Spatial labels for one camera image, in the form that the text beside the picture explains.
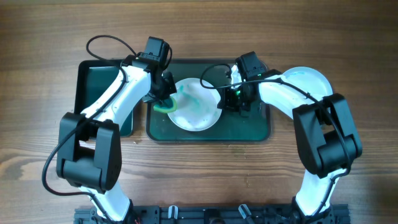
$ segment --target green object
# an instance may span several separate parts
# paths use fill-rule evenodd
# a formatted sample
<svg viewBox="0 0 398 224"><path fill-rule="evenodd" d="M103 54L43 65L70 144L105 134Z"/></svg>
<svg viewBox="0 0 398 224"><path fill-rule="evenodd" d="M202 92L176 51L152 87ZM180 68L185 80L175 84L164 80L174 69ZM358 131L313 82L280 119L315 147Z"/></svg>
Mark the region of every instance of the green object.
<svg viewBox="0 0 398 224"><path fill-rule="evenodd" d="M168 67L172 72L175 83L185 78L200 78L206 67L215 63L230 63L233 60L202 60L175 59ZM225 67L215 67L208 71L204 80L213 86L228 84L224 73ZM257 100L251 104L250 112L223 111L220 119L204 131L186 131L176 126L167 114L154 110L152 104L147 106L146 132L148 136L158 142L251 142L266 140L271 133L269 105Z"/></svg>
<svg viewBox="0 0 398 224"><path fill-rule="evenodd" d="M75 113L81 113L85 108L92 105L112 84L119 69L110 67L107 63L99 60L87 60L79 65L78 81L76 89ZM132 134L133 117L132 112L127 116L120 129L123 137Z"/></svg>
<svg viewBox="0 0 398 224"><path fill-rule="evenodd" d="M164 100L163 104L157 103L154 105L154 111L160 113L171 113L176 110L177 110L177 103L175 102L175 99L173 97Z"/></svg>

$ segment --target wooden floor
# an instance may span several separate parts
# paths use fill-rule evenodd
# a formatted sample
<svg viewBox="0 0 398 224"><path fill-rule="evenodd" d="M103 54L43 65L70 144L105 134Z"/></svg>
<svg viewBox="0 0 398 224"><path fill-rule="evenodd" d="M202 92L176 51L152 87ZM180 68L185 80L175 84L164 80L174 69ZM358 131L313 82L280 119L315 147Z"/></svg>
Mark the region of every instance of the wooden floor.
<svg viewBox="0 0 398 224"><path fill-rule="evenodd" d="M396 1L233 1L0 7L0 223L71 223L86 197L61 198L40 176L72 111L87 40L111 34L136 51L165 39L175 58L236 58L255 50L271 68L308 66L345 95L363 155L342 178L333 203L348 203L352 223L398 223L398 3ZM93 43L107 58L128 50ZM289 203L304 168L293 124L272 110L264 144L169 144L139 127L123 139L120 182L136 205ZM58 179L50 185L75 190Z"/></svg>

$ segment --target white round object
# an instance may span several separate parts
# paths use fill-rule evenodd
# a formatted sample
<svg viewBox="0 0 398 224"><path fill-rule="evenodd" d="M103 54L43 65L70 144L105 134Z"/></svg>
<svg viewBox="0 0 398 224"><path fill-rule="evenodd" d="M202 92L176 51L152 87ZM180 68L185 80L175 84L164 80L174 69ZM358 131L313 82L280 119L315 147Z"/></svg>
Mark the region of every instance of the white round object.
<svg viewBox="0 0 398 224"><path fill-rule="evenodd" d="M310 93L325 96L333 94L331 85L326 77L313 68L295 67L287 70L283 75L295 86L301 87Z"/></svg>
<svg viewBox="0 0 398 224"><path fill-rule="evenodd" d="M212 86L203 80L205 86ZM175 84L177 92L171 96L177 102L177 110L168 113L178 127L187 131L203 131L213 126L221 116L217 104L221 99L217 90L200 85L199 78L186 78Z"/></svg>

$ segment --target brown floor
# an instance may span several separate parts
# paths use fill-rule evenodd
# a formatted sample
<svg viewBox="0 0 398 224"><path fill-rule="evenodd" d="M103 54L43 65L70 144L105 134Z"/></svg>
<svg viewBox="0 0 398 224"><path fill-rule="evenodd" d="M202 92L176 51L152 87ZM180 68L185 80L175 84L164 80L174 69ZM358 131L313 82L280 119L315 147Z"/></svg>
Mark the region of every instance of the brown floor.
<svg viewBox="0 0 398 224"><path fill-rule="evenodd" d="M363 155L341 179L333 203L353 223L398 222L398 17L394 1L253 1L0 7L0 223L71 223L86 197L60 198L40 182L73 109L86 41L122 38L137 51L165 39L175 58L236 58L255 50L270 67L321 71L353 113ZM93 50L122 58L112 40ZM120 182L136 205L288 203L304 168L291 120L272 111L274 133L260 145L159 145L144 131L123 139ZM50 185L74 190L57 178Z"/></svg>

